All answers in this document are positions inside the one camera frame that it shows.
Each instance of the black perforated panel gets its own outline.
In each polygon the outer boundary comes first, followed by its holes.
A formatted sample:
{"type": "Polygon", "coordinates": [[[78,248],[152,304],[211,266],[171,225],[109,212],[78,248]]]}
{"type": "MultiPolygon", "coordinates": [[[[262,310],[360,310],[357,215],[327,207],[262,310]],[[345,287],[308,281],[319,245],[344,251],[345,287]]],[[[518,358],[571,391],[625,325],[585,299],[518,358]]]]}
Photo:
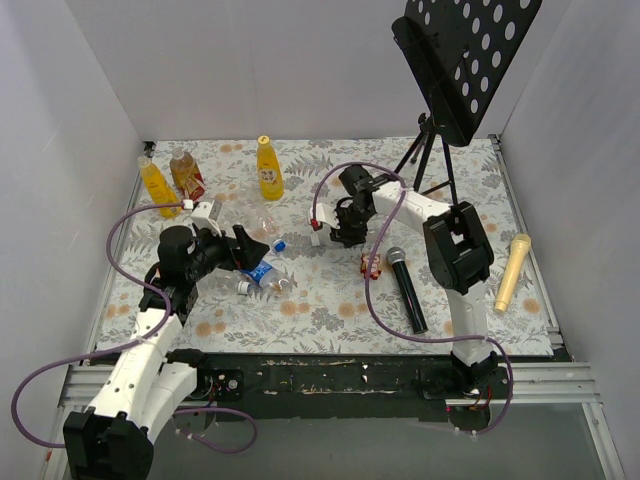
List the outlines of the black perforated panel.
{"type": "Polygon", "coordinates": [[[393,24],[438,133],[465,146],[542,0],[409,0],[393,24]]]}

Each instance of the white wall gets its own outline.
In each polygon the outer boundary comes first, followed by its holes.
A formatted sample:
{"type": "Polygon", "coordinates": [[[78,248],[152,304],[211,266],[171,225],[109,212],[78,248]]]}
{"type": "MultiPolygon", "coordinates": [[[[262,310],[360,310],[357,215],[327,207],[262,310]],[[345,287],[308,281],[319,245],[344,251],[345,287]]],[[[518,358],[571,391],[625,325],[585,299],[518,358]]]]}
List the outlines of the white wall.
{"type": "MultiPolygon", "coordinates": [[[[67,0],[144,139],[415,135],[405,0],[67,0]]],[[[502,132],[568,0],[545,1],[478,136],[502,132]]]]}
{"type": "Polygon", "coordinates": [[[640,478],[640,3],[573,0],[504,132],[570,351],[640,478]]]}
{"type": "MultiPolygon", "coordinates": [[[[126,208],[140,140],[63,0],[0,0],[0,478],[35,479],[46,450],[11,421],[13,390],[81,353],[106,279],[104,239],[126,208]]],[[[20,412],[49,438],[64,369],[20,412]]]]}

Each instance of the floral tablecloth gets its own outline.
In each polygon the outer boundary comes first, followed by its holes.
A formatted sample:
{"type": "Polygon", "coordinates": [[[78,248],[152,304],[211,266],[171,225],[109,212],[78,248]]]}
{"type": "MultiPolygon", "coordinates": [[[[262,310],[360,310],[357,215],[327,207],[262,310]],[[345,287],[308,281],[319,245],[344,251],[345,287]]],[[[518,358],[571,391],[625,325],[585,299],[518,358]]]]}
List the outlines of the floral tablecloth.
{"type": "MultiPolygon", "coordinates": [[[[309,237],[306,211],[319,180],[333,166],[347,161],[368,161],[395,166],[412,139],[370,140],[287,140],[274,141],[285,183],[285,194],[268,208],[277,219],[288,247],[279,257],[266,260],[295,281],[292,295],[275,299],[269,295],[244,297],[225,293],[215,275],[199,284],[200,297],[174,348],[194,347],[206,352],[251,353],[342,353],[342,354],[446,354],[450,345],[424,345],[397,339],[373,322],[364,300],[364,280],[359,273],[363,251],[372,241],[352,249],[314,247],[309,237]]],[[[208,196],[235,199],[241,188],[258,188],[255,171],[255,141],[165,141],[159,142],[154,162],[170,180],[171,150],[181,146],[198,160],[208,196]]],[[[493,313],[492,305],[507,262],[516,222],[507,189],[489,140],[474,140],[469,147],[452,148],[458,195],[473,203],[481,215],[495,253],[486,295],[489,332],[508,353],[549,355],[547,313],[542,295],[533,281],[533,271],[525,267],[512,304],[505,315],[493,313]]],[[[412,180],[417,165],[408,164],[403,174],[412,180]]],[[[446,180],[442,146],[436,141],[423,187],[446,180]]],[[[345,196],[337,178],[322,187],[320,201],[335,202],[345,196]]],[[[448,200],[446,189],[432,198],[448,200]]],[[[146,191],[139,203],[149,203],[146,191]]],[[[370,222],[379,228],[381,218],[370,222]]],[[[126,238],[122,258],[125,269],[142,277],[156,261],[158,235],[175,223],[189,223],[187,214],[168,221],[156,211],[134,218],[126,238]]],[[[447,298],[429,271],[423,237],[394,222],[381,247],[407,252],[407,263],[431,337],[452,334],[447,298]]],[[[98,348],[121,344],[135,322],[141,289],[118,277],[103,314],[98,348]]],[[[402,300],[392,271],[383,263],[380,278],[372,282],[374,306],[392,328],[410,333],[402,300]]]]}

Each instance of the brown bottle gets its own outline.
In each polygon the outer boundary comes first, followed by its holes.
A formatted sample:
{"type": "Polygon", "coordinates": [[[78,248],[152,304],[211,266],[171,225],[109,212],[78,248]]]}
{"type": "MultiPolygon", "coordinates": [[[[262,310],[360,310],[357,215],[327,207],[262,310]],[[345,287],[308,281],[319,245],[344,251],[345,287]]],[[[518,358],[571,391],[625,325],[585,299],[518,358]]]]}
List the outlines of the brown bottle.
{"type": "Polygon", "coordinates": [[[181,147],[174,148],[171,153],[169,167],[173,183],[180,191],[180,195],[185,199],[199,199],[204,195],[204,181],[195,159],[181,147]]]}

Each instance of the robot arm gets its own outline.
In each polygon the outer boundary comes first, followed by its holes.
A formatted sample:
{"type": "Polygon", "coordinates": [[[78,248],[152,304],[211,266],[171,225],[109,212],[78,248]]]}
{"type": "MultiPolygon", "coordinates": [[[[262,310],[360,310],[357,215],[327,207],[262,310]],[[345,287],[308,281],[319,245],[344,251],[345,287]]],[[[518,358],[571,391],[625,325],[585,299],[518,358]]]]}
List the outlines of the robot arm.
{"type": "MultiPolygon", "coordinates": [[[[346,168],[339,178],[350,197],[340,200],[335,209],[318,204],[316,222],[311,223],[317,233],[328,225],[332,241],[351,247],[364,243],[367,221],[373,215],[391,213],[402,186],[387,174],[374,178],[362,166],[346,168]]],[[[485,281],[493,251],[473,206],[467,202],[450,206],[411,191],[395,219],[424,235],[429,267],[449,300],[454,335],[486,336],[485,281]],[[452,235],[462,240],[456,243],[452,235]]],[[[454,343],[452,361],[457,383],[467,392],[497,368],[495,354],[482,340],[454,343]]]]}
{"type": "Polygon", "coordinates": [[[146,281],[169,296],[170,316],[153,337],[141,339],[166,313],[162,297],[145,289],[130,338],[140,343],[120,355],[87,409],[69,414],[63,434],[74,479],[147,478],[153,443],[180,402],[196,389],[197,364],[165,363],[198,298],[196,283],[216,268],[253,270],[269,251],[239,225],[233,227],[235,238],[227,237],[216,223],[218,213],[217,202],[201,202],[191,214],[195,235],[185,226],[160,234],[159,262],[146,281]]]}

